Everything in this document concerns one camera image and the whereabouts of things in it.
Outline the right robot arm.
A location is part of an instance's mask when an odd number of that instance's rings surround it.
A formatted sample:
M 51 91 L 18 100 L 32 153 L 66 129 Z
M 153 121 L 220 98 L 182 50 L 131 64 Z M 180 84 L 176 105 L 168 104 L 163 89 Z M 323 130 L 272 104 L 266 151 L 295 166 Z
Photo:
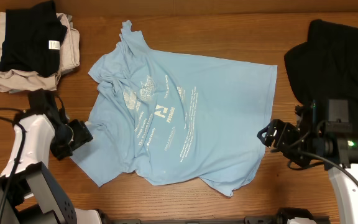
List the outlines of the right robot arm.
M 257 133 L 271 152 L 288 159 L 291 170 L 323 166 L 334 189 L 340 221 L 358 223 L 358 133 L 347 100 L 296 106 L 296 125 L 273 119 Z

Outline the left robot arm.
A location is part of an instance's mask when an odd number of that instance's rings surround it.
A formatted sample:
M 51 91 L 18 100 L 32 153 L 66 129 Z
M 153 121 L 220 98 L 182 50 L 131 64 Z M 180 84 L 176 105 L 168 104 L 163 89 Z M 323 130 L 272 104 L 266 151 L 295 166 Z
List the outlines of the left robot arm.
M 48 169 L 90 142 L 85 123 L 69 120 L 60 97 L 39 89 L 28 94 L 30 108 L 16 110 L 12 152 L 0 175 L 0 223 L 109 223 L 100 210 L 75 208 Z

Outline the light blue printed t-shirt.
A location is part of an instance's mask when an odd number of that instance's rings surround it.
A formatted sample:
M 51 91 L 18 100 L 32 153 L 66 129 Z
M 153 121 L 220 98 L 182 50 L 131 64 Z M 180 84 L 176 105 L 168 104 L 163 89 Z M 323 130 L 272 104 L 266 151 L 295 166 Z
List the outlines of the light blue printed t-shirt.
M 98 97 L 73 162 L 97 185 L 135 172 L 152 185 L 199 178 L 225 196 L 255 177 L 277 67 L 151 49 L 130 21 L 90 69 Z

